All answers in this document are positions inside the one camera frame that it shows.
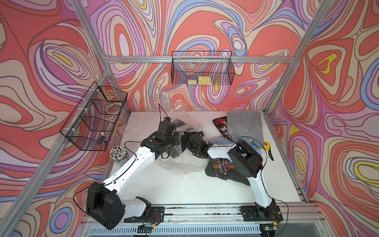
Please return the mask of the clear plastic vacuum bag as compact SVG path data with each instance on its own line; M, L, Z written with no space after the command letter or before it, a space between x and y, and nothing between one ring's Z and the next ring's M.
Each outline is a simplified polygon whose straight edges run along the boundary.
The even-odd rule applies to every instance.
M206 169L207 154L201 153L206 146L201 124L194 116L177 112L172 117L165 113L158 130L141 143L160 168L183 176Z

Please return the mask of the light blue shirt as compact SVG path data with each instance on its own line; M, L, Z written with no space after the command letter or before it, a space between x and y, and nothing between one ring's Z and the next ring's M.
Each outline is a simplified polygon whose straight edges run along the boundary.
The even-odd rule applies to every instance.
M222 145L230 146L233 144L233 142L230 139L225 138L224 136L218 136L218 137L212 138L209 140L209 142L212 144L215 144L216 146L222 146Z

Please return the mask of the red black buffalo plaid shirt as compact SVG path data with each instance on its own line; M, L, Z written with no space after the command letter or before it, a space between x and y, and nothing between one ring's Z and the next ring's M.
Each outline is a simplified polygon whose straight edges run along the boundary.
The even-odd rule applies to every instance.
M228 133L227 121L228 121L227 116L224 116L224 117L213 119L212 122L223 137L225 137L226 139L230 139L229 133Z

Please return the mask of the black button shirt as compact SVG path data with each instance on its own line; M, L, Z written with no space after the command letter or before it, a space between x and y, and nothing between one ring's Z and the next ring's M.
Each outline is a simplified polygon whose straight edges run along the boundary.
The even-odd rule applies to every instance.
M168 151L169 151L170 157L176 158L187 149L186 148L186 143L188 142L187 132L200 132L200 131L195 131L195 129L192 126L183 122L180 119L174 119L172 122L176 126L176 131L179 132L180 145L170 147L168 148Z

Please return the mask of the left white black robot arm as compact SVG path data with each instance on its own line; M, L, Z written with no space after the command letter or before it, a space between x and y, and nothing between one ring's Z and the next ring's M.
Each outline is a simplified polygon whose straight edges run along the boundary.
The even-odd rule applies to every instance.
M179 133L171 118L165 117L158 130L141 142L134 155L103 183L88 188L86 214L108 230L125 219L146 222L151 217L151 203L143 197L123 199L135 178L168 148L180 145Z

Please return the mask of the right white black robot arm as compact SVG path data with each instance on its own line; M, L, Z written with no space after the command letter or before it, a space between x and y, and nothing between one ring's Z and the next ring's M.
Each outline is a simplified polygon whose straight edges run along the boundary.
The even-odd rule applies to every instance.
M185 132L185 148L201 159L219 159L228 161L237 171L247 178L255 195L255 206L258 212L268 216L276 207L275 199L270 196L265 188L263 177L262 156L242 136L238 141L230 145L217 145L207 143L203 139L202 132Z

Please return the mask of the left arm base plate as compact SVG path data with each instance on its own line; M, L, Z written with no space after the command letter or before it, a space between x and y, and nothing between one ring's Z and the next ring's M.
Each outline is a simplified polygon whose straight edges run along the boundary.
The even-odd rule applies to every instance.
M124 223L152 223L159 224L164 221L165 207L149 207L139 217L129 217L123 220Z

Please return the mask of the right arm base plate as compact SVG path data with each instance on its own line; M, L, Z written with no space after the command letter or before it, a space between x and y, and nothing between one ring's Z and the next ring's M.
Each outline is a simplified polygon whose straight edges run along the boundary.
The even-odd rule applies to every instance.
M255 205L241 206L239 211L242 213L244 222L280 223L283 221L283 216L278 205L273 207L271 212Z

